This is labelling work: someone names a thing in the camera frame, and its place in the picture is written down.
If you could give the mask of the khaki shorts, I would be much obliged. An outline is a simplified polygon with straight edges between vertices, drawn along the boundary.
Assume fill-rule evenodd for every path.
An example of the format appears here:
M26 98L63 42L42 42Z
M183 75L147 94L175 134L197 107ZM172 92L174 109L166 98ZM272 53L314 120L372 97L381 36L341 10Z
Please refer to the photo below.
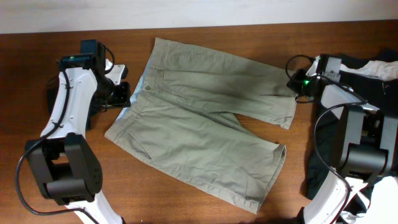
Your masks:
M289 129L296 102L283 69L197 45L156 39L131 105L105 136L143 163L257 213L286 146L238 115Z

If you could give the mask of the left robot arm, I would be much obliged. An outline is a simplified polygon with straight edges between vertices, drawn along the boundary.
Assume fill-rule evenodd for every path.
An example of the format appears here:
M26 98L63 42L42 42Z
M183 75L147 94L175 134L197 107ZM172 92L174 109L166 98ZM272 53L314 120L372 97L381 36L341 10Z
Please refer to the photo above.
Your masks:
M42 216L75 212L83 223L124 223L102 191L101 164L86 141L93 108L128 108L128 69L106 55L78 54L58 62L59 86L50 119L38 140L27 141L27 161L40 193L61 205Z

